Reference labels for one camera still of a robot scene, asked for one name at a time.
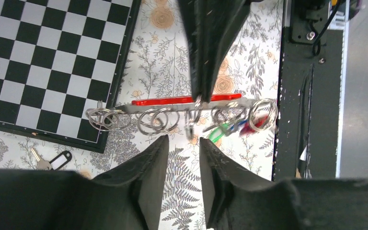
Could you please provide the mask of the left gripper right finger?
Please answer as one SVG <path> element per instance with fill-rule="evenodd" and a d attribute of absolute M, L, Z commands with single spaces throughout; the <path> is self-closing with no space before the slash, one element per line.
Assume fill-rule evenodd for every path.
<path fill-rule="evenodd" d="M 368 179 L 266 180 L 201 138 L 206 226 L 215 230 L 368 230 Z"/>

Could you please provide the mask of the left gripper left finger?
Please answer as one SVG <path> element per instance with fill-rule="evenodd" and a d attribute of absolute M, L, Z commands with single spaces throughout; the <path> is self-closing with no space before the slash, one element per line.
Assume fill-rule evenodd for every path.
<path fill-rule="evenodd" d="M 0 169 L 0 230 L 156 230 L 169 138 L 89 180 L 74 171 Z"/>

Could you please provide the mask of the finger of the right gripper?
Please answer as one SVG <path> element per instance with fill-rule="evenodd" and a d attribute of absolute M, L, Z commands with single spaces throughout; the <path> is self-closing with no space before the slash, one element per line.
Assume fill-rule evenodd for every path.
<path fill-rule="evenodd" d="M 207 68 L 207 98 L 203 101 L 210 102 L 219 67 L 249 15 L 251 1 L 207 0 L 205 4 L 204 64 Z"/>
<path fill-rule="evenodd" d="M 204 64 L 206 61 L 204 46 L 206 4 L 202 0 L 179 0 L 178 5 L 188 44 L 192 98 L 206 99 L 207 68 Z"/>

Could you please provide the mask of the blue key tag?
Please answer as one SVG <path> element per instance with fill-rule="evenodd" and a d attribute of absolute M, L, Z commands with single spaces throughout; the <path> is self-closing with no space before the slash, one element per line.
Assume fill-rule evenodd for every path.
<path fill-rule="evenodd" d="M 244 125 L 248 122 L 248 120 L 240 120 L 235 122 L 230 128 L 229 131 L 231 133 L 237 132 L 239 129 L 242 129 Z"/>

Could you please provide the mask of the green key tag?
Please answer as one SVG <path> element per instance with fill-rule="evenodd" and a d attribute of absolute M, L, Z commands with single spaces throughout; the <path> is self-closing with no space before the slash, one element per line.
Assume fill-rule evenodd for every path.
<path fill-rule="evenodd" d="M 217 143 L 223 136 L 229 136 L 231 134 L 231 125 L 227 123 L 221 125 L 214 124 L 211 128 L 212 131 L 207 138 L 213 143 Z"/>

